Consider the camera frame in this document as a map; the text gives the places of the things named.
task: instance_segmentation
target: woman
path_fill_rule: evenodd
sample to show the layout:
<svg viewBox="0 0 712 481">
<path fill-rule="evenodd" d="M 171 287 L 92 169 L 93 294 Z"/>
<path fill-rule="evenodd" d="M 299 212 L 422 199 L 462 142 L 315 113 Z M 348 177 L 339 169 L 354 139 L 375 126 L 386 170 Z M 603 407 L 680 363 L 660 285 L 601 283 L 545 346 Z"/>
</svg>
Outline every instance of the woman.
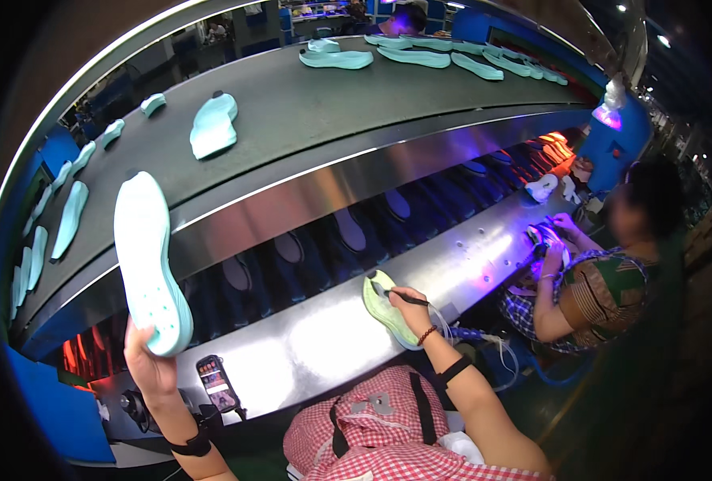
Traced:
<svg viewBox="0 0 712 481">
<path fill-rule="evenodd" d="M 537 294 L 506 292 L 501 311 L 515 328 L 560 352 L 599 347 L 637 322 L 658 281 L 659 241 L 682 221 L 676 166 L 659 157 L 636 162 L 605 201 L 607 226 L 619 247 L 604 251 L 567 214 L 555 217 L 582 253 L 562 268 L 561 243 L 546 252 Z"/>
<path fill-rule="evenodd" d="M 414 289 L 393 290 L 426 300 Z M 462 456 L 457 454 L 459 447 L 457 451 L 442 447 L 440 438 L 449 428 L 433 388 L 413 369 L 394 366 L 359 384 L 367 386 L 367 392 L 377 390 L 373 396 L 353 398 L 351 393 L 357 386 L 351 393 L 322 401 L 295 416 L 284 437 L 284 454 L 295 471 L 311 481 L 549 479 L 550 467 L 543 451 L 516 429 L 470 360 L 435 331 L 428 308 L 406 303 L 395 293 L 390 294 L 390 303 L 401 311 L 435 371 L 446 381 L 447 394 L 465 422 L 466 442 L 473 444 L 477 453 Z M 137 330 L 129 321 L 124 355 L 151 415 L 172 445 L 174 457 L 193 479 L 235 480 L 216 448 L 207 439 L 197 439 L 196 423 L 178 394 L 175 360 L 148 351 L 145 343 L 151 333 L 150 329 Z M 398 374 L 409 377 L 398 378 Z M 418 387 L 414 394 L 410 384 Z M 342 403 L 342 398 L 353 402 Z M 425 421 L 419 415 L 423 412 Z M 342 417 L 356 418 L 358 425 L 342 422 Z M 178 453 L 187 445 L 198 444 L 202 450 L 196 456 Z M 475 457 L 486 464 L 469 461 Z"/>
</svg>

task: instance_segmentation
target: smartphone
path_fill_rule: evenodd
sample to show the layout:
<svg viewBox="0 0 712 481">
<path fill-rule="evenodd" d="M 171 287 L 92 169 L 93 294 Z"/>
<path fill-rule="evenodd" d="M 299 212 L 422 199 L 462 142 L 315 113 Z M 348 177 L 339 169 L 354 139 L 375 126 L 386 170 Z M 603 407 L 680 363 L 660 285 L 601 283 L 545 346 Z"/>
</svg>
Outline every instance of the smartphone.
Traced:
<svg viewBox="0 0 712 481">
<path fill-rule="evenodd" d="M 220 412 L 230 412 L 234 409 L 241 410 L 241 403 L 233 390 L 233 386 L 231 386 L 231 382 L 227 379 L 225 368 L 222 367 L 220 358 L 214 355 L 206 356 L 196 362 L 196 370 L 201 383 L 204 384 L 204 389 L 207 390 L 209 400 Z"/>
</svg>

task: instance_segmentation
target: factory floor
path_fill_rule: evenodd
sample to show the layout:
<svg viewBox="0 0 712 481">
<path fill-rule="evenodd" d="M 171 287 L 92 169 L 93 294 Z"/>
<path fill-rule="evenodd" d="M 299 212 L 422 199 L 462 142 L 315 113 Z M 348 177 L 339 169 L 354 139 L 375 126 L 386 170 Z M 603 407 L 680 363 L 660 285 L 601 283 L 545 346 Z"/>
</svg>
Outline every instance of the factory floor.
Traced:
<svg viewBox="0 0 712 481">
<path fill-rule="evenodd" d="M 672 301 L 656 303 L 647 322 L 594 356 L 587 375 L 565 386 L 529 376 L 502 397 L 517 428 L 543 448 L 558 479 L 645 479 L 649 469 L 674 456 L 668 442 L 682 435 L 698 411 L 690 393 L 701 391 L 712 372 L 712 329 L 706 324 L 712 319 L 712 261 L 686 283 L 676 275 L 666 288 Z M 578 363 L 565 358 L 550 372 L 559 379 Z M 295 411 L 255 419 L 217 441 L 238 479 L 287 478 L 281 445 Z M 78 468 L 82 479 L 161 481 L 177 470 L 174 461 L 132 469 Z M 179 471 L 168 479 L 188 476 Z"/>
</svg>

